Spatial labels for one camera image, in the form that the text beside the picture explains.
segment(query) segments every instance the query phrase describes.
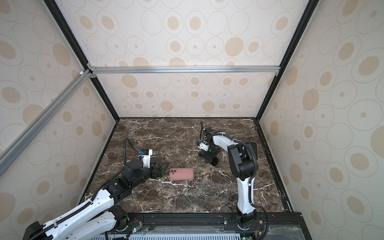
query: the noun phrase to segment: marble tabletop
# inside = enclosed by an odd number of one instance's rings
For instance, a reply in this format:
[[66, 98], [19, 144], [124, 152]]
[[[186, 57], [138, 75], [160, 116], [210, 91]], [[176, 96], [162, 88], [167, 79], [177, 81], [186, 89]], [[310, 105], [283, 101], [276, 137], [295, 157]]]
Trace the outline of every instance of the marble tabletop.
[[[254, 198], [268, 212], [283, 212], [273, 176], [252, 119], [202, 119], [205, 127], [224, 131], [238, 140], [258, 143], [259, 170]], [[237, 205], [237, 182], [231, 174], [228, 154], [221, 151], [216, 167], [197, 154], [200, 119], [121, 119], [86, 193], [95, 189], [122, 167], [122, 139], [128, 136], [137, 150], [153, 149], [151, 162], [169, 163], [166, 175], [137, 186], [119, 205], [131, 213], [140, 212], [231, 212]], [[127, 160], [136, 156], [127, 144]], [[193, 168], [194, 179], [170, 181], [169, 168]]]

